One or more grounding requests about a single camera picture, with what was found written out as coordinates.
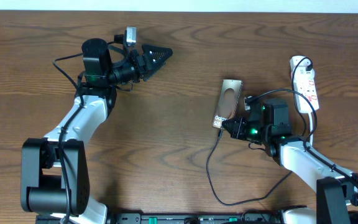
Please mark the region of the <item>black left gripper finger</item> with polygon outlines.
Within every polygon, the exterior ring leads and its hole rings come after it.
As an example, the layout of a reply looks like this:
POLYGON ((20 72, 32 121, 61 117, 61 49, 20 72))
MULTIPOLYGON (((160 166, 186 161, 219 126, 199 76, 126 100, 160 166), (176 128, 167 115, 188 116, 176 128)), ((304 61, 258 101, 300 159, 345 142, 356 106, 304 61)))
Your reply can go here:
POLYGON ((173 50, 155 45, 142 45, 143 58, 147 70, 158 70, 173 55, 173 50))
POLYGON ((146 68, 145 73, 142 75, 142 79, 144 82, 152 78, 152 76, 159 71, 166 63, 161 63, 160 65, 154 65, 151 69, 146 68))

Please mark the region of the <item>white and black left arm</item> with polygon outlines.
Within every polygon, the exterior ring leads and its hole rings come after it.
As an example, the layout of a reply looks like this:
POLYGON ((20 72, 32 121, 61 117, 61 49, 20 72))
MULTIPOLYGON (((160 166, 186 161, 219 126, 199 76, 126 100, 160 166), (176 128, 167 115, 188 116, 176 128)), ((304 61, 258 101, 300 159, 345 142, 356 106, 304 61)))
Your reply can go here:
POLYGON ((75 99, 61 122, 22 146, 21 207, 52 223, 109 223, 108 207, 90 195, 85 147, 114 108, 121 85, 147 81, 172 56, 167 47, 142 45, 139 54, 123 35, 81 46, 85 69, 71 83, 75 99))

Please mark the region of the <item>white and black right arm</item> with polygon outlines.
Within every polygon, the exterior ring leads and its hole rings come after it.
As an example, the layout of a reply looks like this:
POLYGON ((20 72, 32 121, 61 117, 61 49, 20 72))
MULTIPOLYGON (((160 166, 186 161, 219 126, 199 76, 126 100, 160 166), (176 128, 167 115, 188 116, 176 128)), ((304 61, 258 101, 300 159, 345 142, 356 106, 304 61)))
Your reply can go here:
POLYGON ((316 193, 316 210, 284 209, 280 221, 358 223, 358 173, 337 165, 305 138, 294 135, 285 100, 268 99, 248 104, 248 117, 226 120, 223 128, 234 139, 263 145, 269 157, 296 174, 316 193))

